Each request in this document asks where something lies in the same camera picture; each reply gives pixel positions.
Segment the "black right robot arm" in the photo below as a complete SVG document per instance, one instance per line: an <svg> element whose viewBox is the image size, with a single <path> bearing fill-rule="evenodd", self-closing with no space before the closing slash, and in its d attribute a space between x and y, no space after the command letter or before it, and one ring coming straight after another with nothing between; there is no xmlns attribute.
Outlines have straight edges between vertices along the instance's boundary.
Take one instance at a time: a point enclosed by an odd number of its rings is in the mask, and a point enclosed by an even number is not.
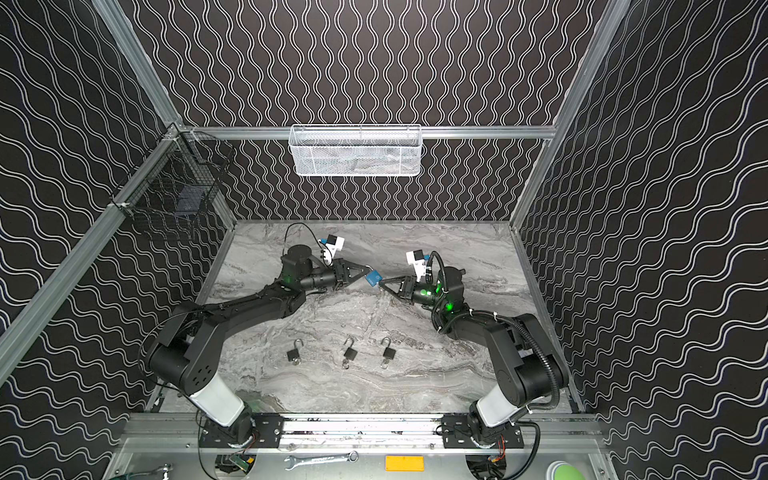
<svg viewBox="0 0 768 480"><path fill-rule="evenodd" d="M428 310L437 333L487 349L495 385L471 404L467 423L473 441L490 445L501 439L508 424L534 410L556 409L568 373L536 316L503 316L470 306L464 275L463 269L448 266L422 277L383 279L379 286L400 301Z"/></svg>

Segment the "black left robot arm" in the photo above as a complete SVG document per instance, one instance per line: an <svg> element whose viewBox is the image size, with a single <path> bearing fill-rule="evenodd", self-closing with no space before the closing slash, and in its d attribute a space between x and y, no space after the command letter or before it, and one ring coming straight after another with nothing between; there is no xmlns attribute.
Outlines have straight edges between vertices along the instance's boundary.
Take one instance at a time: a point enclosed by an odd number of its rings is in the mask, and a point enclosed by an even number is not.
<svg viewBox="0 0 768 480"><path fill-rule="evenodd" d="M261 290L226 302L181 307L151 344L146 365L202 411L227 443L246 445L253 437L252 409L218 373L225 341L293 315L311 293L340 290L371 272L367 265L344 259L326 264L309 246L292 246L281 256L279 275Z"/></svg>

